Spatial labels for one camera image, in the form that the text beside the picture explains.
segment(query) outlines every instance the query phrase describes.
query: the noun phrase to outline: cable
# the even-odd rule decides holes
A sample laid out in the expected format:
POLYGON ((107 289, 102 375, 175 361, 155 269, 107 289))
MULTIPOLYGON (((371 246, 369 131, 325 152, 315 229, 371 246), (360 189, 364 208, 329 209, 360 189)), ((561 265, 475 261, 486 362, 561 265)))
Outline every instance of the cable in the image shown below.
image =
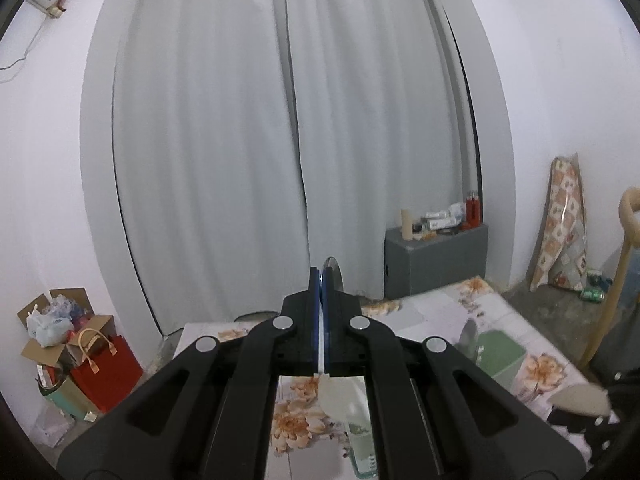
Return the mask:
POLYGON ((47 23, 48 21, 49 21, 48 18, 45 18, 43 22, 40 24, 40 27, 34 34, 33 39, 27 45, 27 49, 24 51, 24 54, 22 54, 22 57, 16 59, 13 63, 11 63, 11 65, 0 66, 0 70, 9 70, 10 68, 13 68, 15 65, 20 63, 21 61, 25 61, 27 59, 27 54, 30 53, 31 51, 31 45, 33 44, 34 41, 36 41, 36 38, 38 37, 40 31, 42 30, 42 27, 44 27, 44 24, 47 23))

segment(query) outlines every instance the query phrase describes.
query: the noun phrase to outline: beige bag handle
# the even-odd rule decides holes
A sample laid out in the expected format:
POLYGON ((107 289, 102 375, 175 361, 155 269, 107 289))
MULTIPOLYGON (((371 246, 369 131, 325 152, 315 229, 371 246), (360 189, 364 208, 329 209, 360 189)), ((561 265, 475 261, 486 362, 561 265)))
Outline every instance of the beige bag handle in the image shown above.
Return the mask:
POLYGON ((600 319, 591 334, 591 338, 587 344, 587 348, 582 354, 580 362, 578 362, 578 368, 580 368, 580 370, 584 370, 587 367, 591 358, 593 358, 598 351, 598 347, 600 343, 602 343, 604 336, 609 332, 613 318, 616 315, 618 301, 622 293, 622 286, 625 284, 626 271, 631 258, 631 247, 640 248, 640 222, 634 216, 634 213, 638 211, 640 211, 640 188, 630 187, 623 193, 620 199, 620 206, 618 207, 618 217, 625 231, 625 239, 622 242, 618 268, 616 269, 616 275, 613 279, 613 285, 611 285, 607 293, 607 299, 602 308, 600 319))
POLYGON ((91 371, 94 374, 97 374, 100 371, 100 368, 98 368, 98 365, 89 357, 89 348, 91 348, 91 346, 98 340, 98 338, 102 338, 104 339, 107 344, 109 345, 109 352, 111 352, 111 355, 116 355, 118 353, 118 350, 116 349, 116 347, 113 345, 113 343, 111 341, 109 341, 106 336, 100 332, 99 330, 96 330, 95 328, 83 328, 79 333, 78 333, 78 347, 80 348, 80 351, 82 352, 82 360, 81 363, 84 363, 85 360, 89 361, 89 366, 91 367, 91 371), (87 332, 95 332, 95 336, 92 337, 91 341, 89 341, 89 346, 87 347, 87 349, 85 349, 82 346, 82 336, 87 333, 87 332))

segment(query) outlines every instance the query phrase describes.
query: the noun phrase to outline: gray curtain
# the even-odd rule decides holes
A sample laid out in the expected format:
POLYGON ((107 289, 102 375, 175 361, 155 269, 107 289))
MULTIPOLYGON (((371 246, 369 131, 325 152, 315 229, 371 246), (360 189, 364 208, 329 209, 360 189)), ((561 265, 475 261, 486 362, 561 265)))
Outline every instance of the gray curtain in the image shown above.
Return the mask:
POLYGON ((279 310, 330 255, 347 292, 382 297, 400 208, 463 197, 433 20, 425 0, 139 0, 114 160, 165 333, 279 310))
POLYGON ((306 288, 304 195, 276 8, 284 0, 139 0, 122 45, 116 179, 163 333, 279 310, 306 288))

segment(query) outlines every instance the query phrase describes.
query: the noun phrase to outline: small carton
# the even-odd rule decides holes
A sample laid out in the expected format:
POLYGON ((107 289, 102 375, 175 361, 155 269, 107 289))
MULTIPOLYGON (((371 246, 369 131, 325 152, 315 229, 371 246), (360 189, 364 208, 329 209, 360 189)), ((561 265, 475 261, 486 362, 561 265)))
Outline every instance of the small carton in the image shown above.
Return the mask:
MULTIPOLYGON (((70 300, 75 300, 81 307, 87 310, 90 314, 94 313, 94 310, 89 302, 86 291, 84 288, 56 288, 49 291, 52 298, 56 298, 59 294, 62 294, 70 300)), ((49 300, 44 294, 41 294, 30 304, 25 306, 20 312, 18 312, 18 318, 22 322, 22 325, 27 328, 27 316, 33 309, 36 308, 38 312, 42 312, 46 306, 49 305, 49 300)), ((113 323, 113 316, 93 316, 84 328, 93 328, 99 330, 105 336, 116 335, 115 327, 113 323)), ((82 339, 82 344, 86 349, 90 350, 90 354, 99 350, 105 343, 100 337, 88 335, 82 339)), ((23 357, 35 361, 39 364, 56 366, 58 362, 67 366, 78 366, 82 361, 82 351, 78 346, 78 334, 73 336, 67 344, 60 343, 47 348, 42 348, 40 343, 35 339, 29 339, 25 345, 21 354, 23 357)))

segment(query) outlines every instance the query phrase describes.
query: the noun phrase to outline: red shopping bag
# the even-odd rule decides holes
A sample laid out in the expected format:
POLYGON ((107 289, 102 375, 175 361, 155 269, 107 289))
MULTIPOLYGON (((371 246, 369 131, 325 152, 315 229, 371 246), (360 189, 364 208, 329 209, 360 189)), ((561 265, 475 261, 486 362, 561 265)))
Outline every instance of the red shopping bag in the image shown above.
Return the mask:
POLYGON ((78 346, 82 351, 82 363, 71 370, 71 376, 97 408, 106 413, 129 395, 142 376, 142 368, 122 336, 109 340, 102 332, 85 328, 78 335, 78 346), (99 337, 108 343, 93 358, 82 344, 82 336, 87 332, 96 333, 89 348, 99 337))

